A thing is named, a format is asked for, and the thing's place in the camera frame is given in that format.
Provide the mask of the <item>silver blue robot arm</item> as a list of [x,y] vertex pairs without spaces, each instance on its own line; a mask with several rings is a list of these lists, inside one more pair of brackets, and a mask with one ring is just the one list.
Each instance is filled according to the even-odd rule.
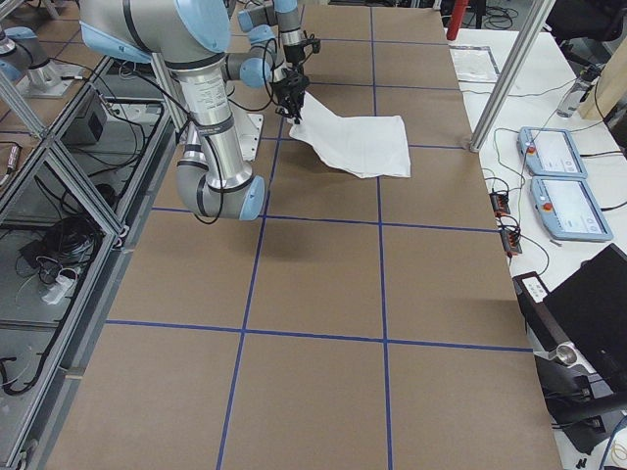
[[251,48],[230,54],[230,18],[221,1],[83,1],[82,39],[112,58],[148,64],[154,55],[180,83],[190,120],[176,168],[178,194],[204,222],[253,220],[265,202],[265,182],[245,161],[240,142],[246,114],[233,113],[229,80],[263,87],[277,113],[299,120],[309,84],[304,49],[317,38],[301,30],[295,1],[265,1],[242,10],[238,22]]
[[296,0],[264,1],[261,5],[241,10],[237,14],[237,21],[243,32],[250,32],[262,24],[277,26],[286,62],[291,69],[303,71],[306,35],[301,26]]

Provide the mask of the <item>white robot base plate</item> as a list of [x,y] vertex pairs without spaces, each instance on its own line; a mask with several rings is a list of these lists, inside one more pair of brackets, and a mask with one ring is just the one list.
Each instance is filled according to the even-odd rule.
[[237,112],[235,115],[235,128],[245,162],[252,162],[257,156],[264,120],[261,114],[244,111]]

